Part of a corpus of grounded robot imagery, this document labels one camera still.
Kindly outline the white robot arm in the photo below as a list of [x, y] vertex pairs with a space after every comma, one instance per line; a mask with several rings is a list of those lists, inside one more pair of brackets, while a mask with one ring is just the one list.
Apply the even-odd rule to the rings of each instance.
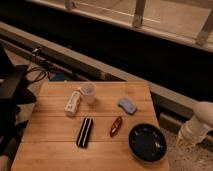
[[198, 102], [193, 107], [191, 119], [181, 125], [177, 144], [195, 146], [202, 142], [210, 131], [213, 131], [213, 103]]

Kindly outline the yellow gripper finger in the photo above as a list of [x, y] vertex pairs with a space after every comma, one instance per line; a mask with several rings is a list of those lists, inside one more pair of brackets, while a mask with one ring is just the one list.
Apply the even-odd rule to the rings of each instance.
[[176, 145], [180, 145], [182, 143], [182, 141], [183, 141], [183, 137], [182, 137], [181, 132], [179, 132], [176, 137]]

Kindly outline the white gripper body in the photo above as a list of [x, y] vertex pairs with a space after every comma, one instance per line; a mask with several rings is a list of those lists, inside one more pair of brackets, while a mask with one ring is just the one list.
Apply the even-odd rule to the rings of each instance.
[[181, 144], [198, 144], [206, 138], [209, 131], [210, 127], [208, 125], [200, 122], [197, 118], [191, 118], [179, 130], [183, 137]]

